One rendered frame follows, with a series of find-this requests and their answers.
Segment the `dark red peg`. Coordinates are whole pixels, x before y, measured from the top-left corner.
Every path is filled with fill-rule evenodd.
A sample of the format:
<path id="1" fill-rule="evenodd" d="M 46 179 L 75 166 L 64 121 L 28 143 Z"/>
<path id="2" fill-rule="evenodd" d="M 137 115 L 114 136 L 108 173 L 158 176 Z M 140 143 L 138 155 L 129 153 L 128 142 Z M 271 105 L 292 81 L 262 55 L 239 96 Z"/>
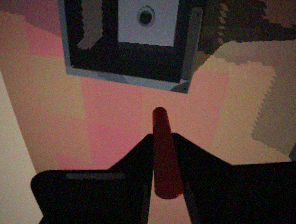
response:
<path id="1" fill-rule="evenodd" d="M 152 120 L 154 192 L 162 199 L 175 199 L 183 193 L 184 189 L 166 109 L 155 108 L 152 112 Z"/>

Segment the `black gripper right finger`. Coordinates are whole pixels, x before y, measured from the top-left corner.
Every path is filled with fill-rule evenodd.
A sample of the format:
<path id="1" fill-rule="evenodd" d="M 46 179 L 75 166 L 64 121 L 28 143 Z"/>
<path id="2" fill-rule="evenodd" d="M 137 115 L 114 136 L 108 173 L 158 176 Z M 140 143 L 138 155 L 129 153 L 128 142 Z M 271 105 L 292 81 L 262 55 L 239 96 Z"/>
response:
<path id="1" fill-rule="evenodd" d="M 296 161 L 233 165 L 172 137 L 191 224 L 232 224 L 241 194 L 296 189 Z"/>

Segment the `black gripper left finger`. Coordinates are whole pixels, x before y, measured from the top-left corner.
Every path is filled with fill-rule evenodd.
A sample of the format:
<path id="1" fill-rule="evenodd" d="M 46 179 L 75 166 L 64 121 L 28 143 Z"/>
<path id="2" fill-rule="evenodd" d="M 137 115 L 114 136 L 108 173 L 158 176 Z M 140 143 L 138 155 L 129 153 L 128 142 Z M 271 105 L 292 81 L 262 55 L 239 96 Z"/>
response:
<path id="1" fill-rule="evenodd" d="M 30 181 L 44 215 L 52 211 L 115 212 L 121 224 L 148 224 L 154 171 L 153 134 L 109 169 L 48 170 Z"/>

